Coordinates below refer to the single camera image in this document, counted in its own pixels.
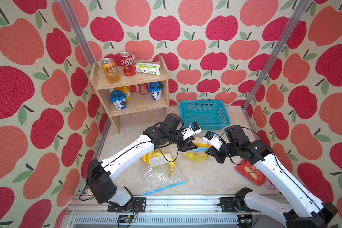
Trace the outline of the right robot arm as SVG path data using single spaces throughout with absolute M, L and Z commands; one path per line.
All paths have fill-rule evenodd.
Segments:
M 261 171 L 288 201 L 284 204 L 263 197 L 250 188 L 243 188 L 235 194 L 239 210 L 257 210 L 279 221 L 288 228 L 325 228 L 338 213 L 330 202 L 323 202 L 306 189 L 279 161 L 272 148 L 261 140 L 251 142 L 243 127 L 233 125 L 225 128 L 228 142 L 216 133 L 208 131 L 204 141 L 211 144 L 206 152 L 217 163 L 225 158 L 241 157 Z

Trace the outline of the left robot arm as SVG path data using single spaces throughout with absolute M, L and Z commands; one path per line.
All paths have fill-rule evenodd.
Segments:
M 147 127 L 132 144 L 115 155 L 101 161 L 93 159 L 87 168 L 86 187 L 98 204 L 110 203 L 127 211 L 135 198 L 126 187 L 117 187 L 114 180 L 135 161 L 165 144 L 177 145 L 179 152 L 196 149 L 194 135 L 200 132 L 197 122 L 185 126 L 180 116 L 170 113 L 164 121 Z

